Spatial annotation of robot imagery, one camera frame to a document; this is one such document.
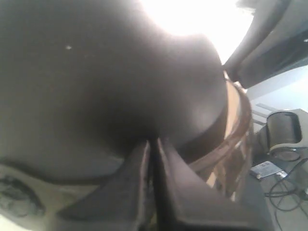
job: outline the bright light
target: bright light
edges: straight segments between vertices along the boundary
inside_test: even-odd
[[[174,35],[204,33],[224,63],[245,36],[252,15],[237,0],[141,0],[149,16]]]

